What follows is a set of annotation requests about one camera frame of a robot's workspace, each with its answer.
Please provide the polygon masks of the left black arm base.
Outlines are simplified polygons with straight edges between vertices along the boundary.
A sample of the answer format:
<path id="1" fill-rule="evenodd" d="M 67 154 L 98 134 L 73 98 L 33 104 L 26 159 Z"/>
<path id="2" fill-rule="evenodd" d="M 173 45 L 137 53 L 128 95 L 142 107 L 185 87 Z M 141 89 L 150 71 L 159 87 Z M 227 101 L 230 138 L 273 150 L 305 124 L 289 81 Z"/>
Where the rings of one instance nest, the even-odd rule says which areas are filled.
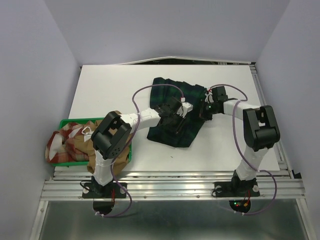
<path id="1" fill-rule="evenodd" d="M 115 182 L 101 186 L 93 181 L 81 181 L 83 199 L 125 199 L 127 194 Z"/>

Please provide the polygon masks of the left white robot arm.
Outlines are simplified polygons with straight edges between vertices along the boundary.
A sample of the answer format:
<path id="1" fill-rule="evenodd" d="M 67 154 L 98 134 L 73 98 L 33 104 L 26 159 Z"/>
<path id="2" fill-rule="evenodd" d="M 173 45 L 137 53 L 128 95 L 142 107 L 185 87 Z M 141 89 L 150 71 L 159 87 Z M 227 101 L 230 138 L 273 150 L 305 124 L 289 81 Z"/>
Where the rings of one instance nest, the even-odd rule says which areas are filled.
<path id="1" fill-rule="evenodd" d="M 193 105 L 172 97 L 166 103 L 149 107 L 131 114 L 109 112 L 91 135 L 95 152 L 95 168 L 89 188 L 100 197 L 111 193 L 113 182 L 112 164 L 137 131 L 153 127 L 162 127 L 178 133 Z"/>

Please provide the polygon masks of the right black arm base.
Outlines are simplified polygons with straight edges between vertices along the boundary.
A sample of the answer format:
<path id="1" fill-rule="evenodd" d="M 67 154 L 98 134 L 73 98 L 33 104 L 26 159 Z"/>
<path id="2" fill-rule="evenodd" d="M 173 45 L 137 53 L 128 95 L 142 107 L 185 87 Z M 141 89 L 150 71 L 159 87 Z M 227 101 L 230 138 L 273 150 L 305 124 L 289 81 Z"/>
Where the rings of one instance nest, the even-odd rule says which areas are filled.
<path id="1" fill-rule="evenodd" d="M 211 195 L 216 198 L 244 198 L 259 197 L 261 194 L 256 181 L 244 181 L 240 183 L 218 181 L 214 183 Z"/>

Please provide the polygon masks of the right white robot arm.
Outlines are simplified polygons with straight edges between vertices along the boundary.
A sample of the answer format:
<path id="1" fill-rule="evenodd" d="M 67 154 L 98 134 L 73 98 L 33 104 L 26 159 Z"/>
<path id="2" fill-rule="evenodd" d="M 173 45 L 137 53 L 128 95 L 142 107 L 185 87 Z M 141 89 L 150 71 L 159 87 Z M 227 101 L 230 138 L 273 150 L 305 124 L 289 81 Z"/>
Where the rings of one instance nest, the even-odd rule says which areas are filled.
<path id="1" fill-rule="evenodd" d="M 245 197 L 249 194 L 258 197 L 259 167 L 269 149 L 281 138 L 276 116 L 270 105 L 249 104 L 246 94 L 243 99 L 228 97 L 226 87 L 227 84 L 217 84 L 206 90 L 199 116 L 210 121 L 217 114 L 229 115 L 232 117 L 233 128 L 236 120 L 241 120 L 245 150 L 241 151 L 236 130 L 233 129 L 233 139 L 241 161 L 230 181 L 214 183 L 212 194 L 217 198 Z"/>

